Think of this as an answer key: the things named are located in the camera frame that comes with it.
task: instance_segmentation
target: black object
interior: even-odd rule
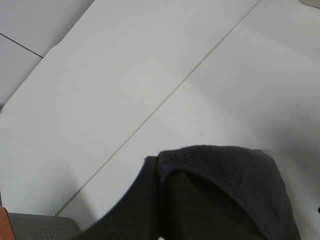
[[[75,240],[156,240],[158,179],[157,158],[147,157],[122,199]]]
[[[75,240],[301,240],[275,161],[191,146],[147,157],[126,194]]]
[[[166,181],[169,228],[166,240],[266,240],[214,207],[185,172]]]
[[[251,232],[258,229],[268,240],[301,240],[277,164],[260,150],[212,145],[167,150],[158,155],[158,171],[160,186],[177,171],[208,181],[211,185],[197,185],[200,192]],[[239,207],[226,203],[227,198],[213,190],[212,185]]]

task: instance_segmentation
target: gray cloth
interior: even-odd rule
[[[189,173],[223,213],[268,240],[301,240],[277,164],[260,150],[197,145],[162,151],[158,171],[162,184],[170,173]]]

